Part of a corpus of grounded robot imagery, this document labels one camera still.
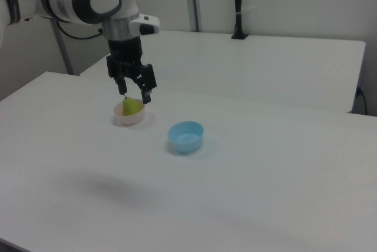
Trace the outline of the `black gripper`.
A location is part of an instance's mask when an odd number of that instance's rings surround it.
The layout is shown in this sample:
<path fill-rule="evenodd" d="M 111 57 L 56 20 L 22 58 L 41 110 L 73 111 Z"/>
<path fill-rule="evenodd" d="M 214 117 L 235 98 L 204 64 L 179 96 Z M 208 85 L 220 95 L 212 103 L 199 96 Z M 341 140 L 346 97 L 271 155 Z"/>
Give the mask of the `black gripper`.
<path fill-rule="evenodd" d="M 127 93 L 126 78 L 134 79 L 141 91 L 143 104 L 151 101 L 152 90 L 157 86 L 153 66 L 143 65 L 141 38 L 134 37 L 125 41 L 108 40 L 110 55 L 106 57 L 110 78 L 117 84 L 120 95 Z"/>

